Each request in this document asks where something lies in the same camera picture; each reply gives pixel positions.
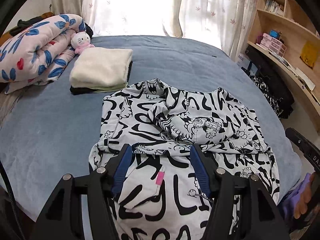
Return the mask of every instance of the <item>plush toy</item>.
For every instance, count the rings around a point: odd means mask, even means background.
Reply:
[[[81,54],[86,48],[93,48],[94,45],[90,42],[90,37],[85,32],[75,33],[71,36],[71,46],[75,49],[76,54]]]

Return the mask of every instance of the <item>bookshelf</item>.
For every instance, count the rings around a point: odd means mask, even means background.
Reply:
[[[292,94],[302,103],[305,111],[314,123],[315,128],[320,132],[320,105],[295,75],[287,71],[284,65],[268,54],[267,51],[255,45],[258,35],[270,33],[271,30],[280,31],[284,44],[287,47],[284,58],[293,67],[298,67],[308,76],[308,78],[310,78],[316,85],[313,93],[316,98],[320,100],[320,56],[313,69],[300,59],[302,48],[307,41],[310,41],[320,50],[320,38],[316,35],[316,28],[295,0],[274,1],[283,8],[284,15],[281,16],[265,11],[267,0],[258,0],[253,24],[249,31],[248,44],[264,53],[278,65],[277,71],[286,82]]]

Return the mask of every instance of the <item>purple cloth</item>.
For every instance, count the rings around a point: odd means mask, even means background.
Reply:
[[[304,180],[294,190],[289,191],[278,204],[278,209],[286,224],[290,224],[293,220],[294,208],[300,200],[301,193],[310,182],[310,176],[311,174],[307,173]]]

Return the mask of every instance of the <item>metal screw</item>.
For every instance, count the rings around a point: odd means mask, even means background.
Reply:
[[[258,180],[259,180],[259,177],[258,177],[256,174],[252,174],[252,175],[250,176],[250,178],[251,178],[252,180],[254,180],[254,181],[258,181]]]
[[[69,179],[71,179],[71,175],[70,174],[65,174],[65,175],[63,175],[63,180],[69,180]]]
[[[106,171],[105,167],[99,167],[97,168],[97,173],[104,173]]]
[[[217,168],[216,172],[222,175],[226,173],[226,170],[224,168]]]

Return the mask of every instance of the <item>plush toy head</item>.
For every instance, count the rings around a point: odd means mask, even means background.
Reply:
[[[86,32],[80,32],[72,34],[71,36],[71,46],[76,49],[79,46],[83,45],[85,42],[91,42],[89,35]]]

